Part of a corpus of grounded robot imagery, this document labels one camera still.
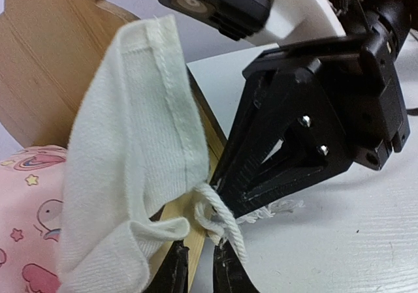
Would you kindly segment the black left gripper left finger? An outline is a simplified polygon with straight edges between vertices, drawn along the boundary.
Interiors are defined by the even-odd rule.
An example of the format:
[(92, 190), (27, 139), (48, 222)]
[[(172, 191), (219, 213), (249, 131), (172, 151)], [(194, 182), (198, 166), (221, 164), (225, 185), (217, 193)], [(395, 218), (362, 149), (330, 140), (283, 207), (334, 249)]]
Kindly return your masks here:
[(152, 292), (188, 292), (189, 248), (184, 241), (174, 241), (152, 280)]

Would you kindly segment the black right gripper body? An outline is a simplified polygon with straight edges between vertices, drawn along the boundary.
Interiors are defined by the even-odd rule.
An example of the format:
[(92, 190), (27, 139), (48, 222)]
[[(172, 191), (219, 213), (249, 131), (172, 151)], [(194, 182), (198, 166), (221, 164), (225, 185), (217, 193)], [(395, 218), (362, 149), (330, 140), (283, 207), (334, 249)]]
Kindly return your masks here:
[(394, 67), (398, 54), (391, 38), (377, 33), (334, 37), (265, 50), (243, 75), (318, 62), (317, 79), (338, 114), (354, 161), (379, 170), (410, 135)]

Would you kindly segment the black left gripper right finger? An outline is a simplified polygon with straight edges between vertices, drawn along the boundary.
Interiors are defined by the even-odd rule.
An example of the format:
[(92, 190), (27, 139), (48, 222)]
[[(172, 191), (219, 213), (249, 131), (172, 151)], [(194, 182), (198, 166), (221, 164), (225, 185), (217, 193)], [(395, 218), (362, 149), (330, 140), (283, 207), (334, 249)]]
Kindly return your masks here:
[(214, 248), (213, 292), (259, 293), (229, 242)]

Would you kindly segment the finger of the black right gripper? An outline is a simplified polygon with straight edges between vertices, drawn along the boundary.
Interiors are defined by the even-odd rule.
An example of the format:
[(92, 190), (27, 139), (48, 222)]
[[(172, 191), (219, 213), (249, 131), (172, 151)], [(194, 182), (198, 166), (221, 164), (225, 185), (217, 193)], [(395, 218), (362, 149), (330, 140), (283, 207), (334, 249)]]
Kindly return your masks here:
[(235, 217), (352, 165), (344, 130), (315, 75), (300, 67), (253, 73), (212, 183)]

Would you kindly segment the pink unicorn print blanket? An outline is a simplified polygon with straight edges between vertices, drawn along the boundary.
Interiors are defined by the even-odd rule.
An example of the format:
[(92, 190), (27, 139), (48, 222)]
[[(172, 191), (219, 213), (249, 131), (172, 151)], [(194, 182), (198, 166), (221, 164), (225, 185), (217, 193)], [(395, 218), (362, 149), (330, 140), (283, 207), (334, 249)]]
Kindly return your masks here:
[(2, 292), (152, 292), (183, 216), (153, 221), (190, 192), (193, 215), (241, 264), (239, 224), (291, 212), (273, 202), (234, 218), (208, 184), (210, 159), (173, 16), (128, 23), (108, 47), (67, 147), (1, 161)]

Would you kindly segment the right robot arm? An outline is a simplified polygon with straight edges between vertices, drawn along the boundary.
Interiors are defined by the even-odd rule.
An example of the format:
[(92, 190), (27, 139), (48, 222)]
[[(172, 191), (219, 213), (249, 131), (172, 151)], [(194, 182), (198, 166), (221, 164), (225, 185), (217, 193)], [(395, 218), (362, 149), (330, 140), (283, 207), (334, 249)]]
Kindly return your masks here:
[(334, 0), (344, 37), (262, 52), (212, 185), (235, 217), (345, 172), (380, 170), (410, 126), (395, 61), (411, 27), (404, 0)]

